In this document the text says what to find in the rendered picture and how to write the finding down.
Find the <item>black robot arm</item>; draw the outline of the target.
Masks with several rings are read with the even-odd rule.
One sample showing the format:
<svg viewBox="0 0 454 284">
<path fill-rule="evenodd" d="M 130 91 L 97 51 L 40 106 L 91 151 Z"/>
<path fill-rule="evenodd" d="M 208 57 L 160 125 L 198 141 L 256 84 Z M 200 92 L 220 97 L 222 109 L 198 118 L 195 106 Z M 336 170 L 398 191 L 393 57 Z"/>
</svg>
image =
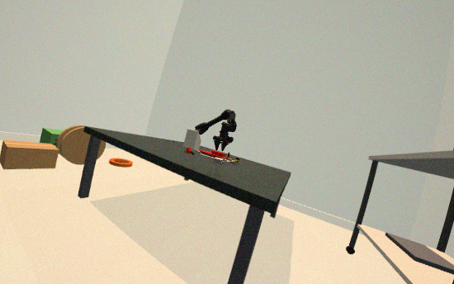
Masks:
<svg viewBox="0 0 454 284">
<path fill-rule="evenodd" d="M 215 119 L 213 119 L 207 123 L 206 122 L 200 123 L 199 125 L 195 126 L 195 128 L 196 128 L 195 130 L 198 130 L 199 135 L 202 135 L 209 129 L 210 126 L 218 123 L 219 121 L 227 120 L 228 123 L 226 123 L 226 122 L 221 123 L 221 125 L 222 125 L 221 130 L 235 132 L 236 127 L 237 127 L 235 117 L 236 117 L 236 115 L 235 115 L 234 111 L 231 111 L 230 109 L 225 110 L 222 112 L 222 114 L 220 116 L 216 117 Z M 234 138 L 229 137 L 227 134 L 224 136 L 224 139 L 228 140 L 230 143 L 232 143 L 232 141 L 234 141 Z"/>
</svg>

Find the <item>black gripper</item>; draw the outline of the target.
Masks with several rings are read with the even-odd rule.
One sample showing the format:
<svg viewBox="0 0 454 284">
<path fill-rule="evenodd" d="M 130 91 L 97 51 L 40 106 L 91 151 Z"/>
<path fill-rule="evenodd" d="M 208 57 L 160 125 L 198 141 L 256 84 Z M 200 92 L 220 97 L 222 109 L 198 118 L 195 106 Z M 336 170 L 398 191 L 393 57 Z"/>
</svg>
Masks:
<svg viewBox="0 0 454 284">
<path fill-rule="evenodd" d="M 220 143 L 221 143 L 221 151 L 223 151 L 225 149 L 226 145 L 230 144 L 230 142 L 228 140 L 224 139 L 224 136 L 226 134 L 227 135 L 229 134 L 228 131 L 221 130 L 220 136 L 213 136 L 213 140 L 215 142 L 215 150 L 218 150 Z"/>
</svg>

